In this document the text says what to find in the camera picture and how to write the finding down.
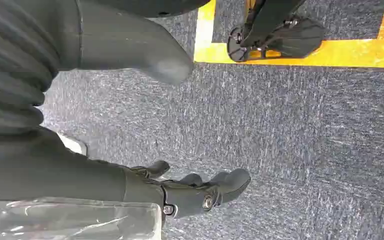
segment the floor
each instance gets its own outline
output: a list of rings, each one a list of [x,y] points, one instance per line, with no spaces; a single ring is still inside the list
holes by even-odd
[[[215,42],[242,7],[218,0]],[[308,0],[299,11],[326,39],[376,38],[384,0]],[[192,55],[196,19],[157,22]],[[44,125],[94,159],[165,160],[171,178],[249,169],[238,201],[169,220],[168,239],[384,239],[384,69],[196,63],[180,86],[135,70],[72,71],[46,96]]]

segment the screw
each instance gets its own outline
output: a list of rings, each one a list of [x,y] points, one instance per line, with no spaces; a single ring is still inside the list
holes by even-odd
[[[162,211],[164,212],[165,215],[170,216],[173,213],[175,213],[175,207],[172,205],[164,205],[164,208],[162,209]]]
[[[213,197],[210,195],[205,196],[204,202],[202,203],[204,209],[210,209],[213,207]]]
[[[240,33],[237,33],[236,36],[233,37],[233,39],[236,41],[237,44],[240,44],[242,41],[242,35]]]
[[[299,23],[299,21],[298,21],[298,19],[294,18],[290,21],[285,21],[284,23],[286,25],[289,25],[289,28],[291,29],[291,28],[295,27],[295,25],[297,25]]]

